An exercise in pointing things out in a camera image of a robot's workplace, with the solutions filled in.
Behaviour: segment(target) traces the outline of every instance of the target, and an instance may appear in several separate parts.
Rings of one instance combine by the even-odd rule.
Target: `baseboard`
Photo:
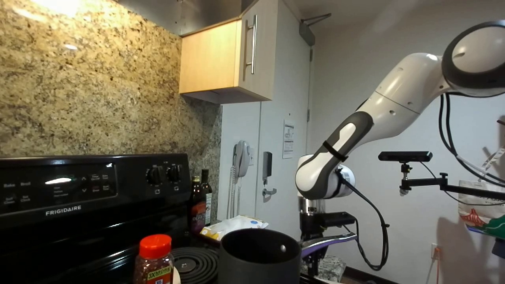
[[[374,281],[376,284],[399,284],[349,266],[345,268],[344,276],[363,283],[366,283],[366,281]]]

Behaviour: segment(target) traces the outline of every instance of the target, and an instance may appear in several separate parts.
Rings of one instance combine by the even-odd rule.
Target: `frigidaire logo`
[[[62,208],[62,209],[56,209],[56,210],[46,211],[45,215],[46,216],[56,215],[56,214],[62,214],[62,213],[77,211],[77,210],[81,210],[81,206],[80,205],[73,206],[73,207]]]

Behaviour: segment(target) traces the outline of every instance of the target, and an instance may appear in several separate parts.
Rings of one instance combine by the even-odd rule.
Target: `spice jar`
[[[172,238],[165,234],[146,236],[140,241],[135,259],[133,284],[172,284],[174,257]]]

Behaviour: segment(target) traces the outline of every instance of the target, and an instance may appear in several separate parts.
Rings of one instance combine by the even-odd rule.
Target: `bottle label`
[[[147,274],[146,284],[171,284],[172,267],[167,266],[161,269],[149,272]]]
[[[191,231],[199,233],[205,227],[206,202],[198,202],[191,208]]]
[[[205,212],[205,224],[211,223],[212,193],[207,193],[207,211]]]

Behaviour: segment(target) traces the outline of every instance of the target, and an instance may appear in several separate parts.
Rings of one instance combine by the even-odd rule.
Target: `wooden cabinet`
[[[278,0],[182,39],[181,94],[218,104],[272,100]]]

